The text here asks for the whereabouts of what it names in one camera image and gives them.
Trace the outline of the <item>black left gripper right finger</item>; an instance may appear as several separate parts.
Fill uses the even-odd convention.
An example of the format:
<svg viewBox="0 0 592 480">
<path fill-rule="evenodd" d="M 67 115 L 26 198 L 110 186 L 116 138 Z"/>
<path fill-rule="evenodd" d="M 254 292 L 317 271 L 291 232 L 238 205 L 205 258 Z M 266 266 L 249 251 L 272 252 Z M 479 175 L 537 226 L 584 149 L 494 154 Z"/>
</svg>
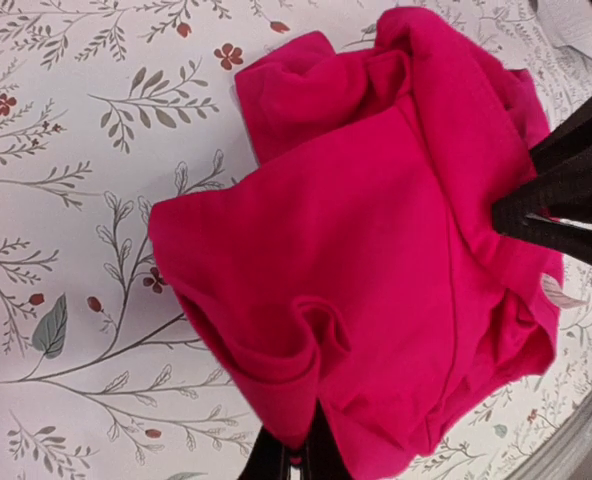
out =
<svg viewBox="0 0 592 480">
<path fill-rule="evenodd" d="M 495 202 L 494 230 L 592 266 L 592 96 L 530 150 L 536 178 Z"/>
</svg>

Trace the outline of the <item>white plastic laundry bin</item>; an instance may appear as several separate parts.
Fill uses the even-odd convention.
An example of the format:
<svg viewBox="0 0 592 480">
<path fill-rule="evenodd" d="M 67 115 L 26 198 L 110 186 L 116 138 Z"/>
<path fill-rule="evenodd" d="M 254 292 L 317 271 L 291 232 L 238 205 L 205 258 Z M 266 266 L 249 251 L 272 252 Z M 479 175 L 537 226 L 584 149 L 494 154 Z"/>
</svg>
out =
<svg viewBox="0 0 592 480">
<path fill-rule="evenodd" d="M 582 0 L 531 1 L 545 36 L 555 47 L 572 48 L 592 59 L 592 5 Z"/>
</svg>

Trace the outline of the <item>floral patterned table cloth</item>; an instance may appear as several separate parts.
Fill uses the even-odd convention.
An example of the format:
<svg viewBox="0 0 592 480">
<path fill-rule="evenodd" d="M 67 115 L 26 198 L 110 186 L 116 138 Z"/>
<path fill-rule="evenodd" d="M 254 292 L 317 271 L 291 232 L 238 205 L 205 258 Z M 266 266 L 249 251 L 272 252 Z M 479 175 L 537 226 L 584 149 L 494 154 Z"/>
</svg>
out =
<svg viewBox="0 0 592 480">
<path fill-rule="evenodd" d="M 552 127 L 592 94 L 553 1 L 0 1 L 0 479 L 234 479 L 258 421 L 154 269 L 150 207 L 253 168 L 233 77 L 311 30 L 368 47 L 438 13 L 529 68 Z M 556 362 L 396 479 L 572 479 L 592 454 L 592 268 L 566 260 Z M 577 471 L 579 479 L 592 479 Z"/>
</svg>

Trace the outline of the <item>magenta t-shirt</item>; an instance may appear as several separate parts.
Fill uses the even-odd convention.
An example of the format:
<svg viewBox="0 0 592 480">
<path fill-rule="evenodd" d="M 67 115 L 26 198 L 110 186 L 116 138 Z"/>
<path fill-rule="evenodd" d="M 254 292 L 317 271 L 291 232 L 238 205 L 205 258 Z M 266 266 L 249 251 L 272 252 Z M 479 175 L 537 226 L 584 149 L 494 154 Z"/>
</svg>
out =
<svg viewBox="0 0 592 480">
<path fill-rule="evenodd" d="M 157 267 L 263 426 L 321 418 L 356 479 L 402 472 L 508 383 L 555 358 L 558 253 L 497 234 L 549 131 L 529 74 L 418 7 L 374 45 L 313 32 L 236 76 L 258 168 L 156 204 Z"/>
</svg>

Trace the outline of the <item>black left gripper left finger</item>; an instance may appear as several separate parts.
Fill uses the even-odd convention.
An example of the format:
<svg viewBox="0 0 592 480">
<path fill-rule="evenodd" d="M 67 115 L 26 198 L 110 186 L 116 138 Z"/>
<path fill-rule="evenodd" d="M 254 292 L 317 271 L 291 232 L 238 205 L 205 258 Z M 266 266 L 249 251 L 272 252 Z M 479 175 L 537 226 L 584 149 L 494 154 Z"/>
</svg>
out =
<svg viewBox="0 0 592 480">
<path fill-rule="evenodd" d="M 350 480 L 323 412 L 316 412 L 308 436 L 301 447 L 290 449 L 262 427 L 241 480 L 288 480 L 292 471 L 304 480 Z"/>
</svg>

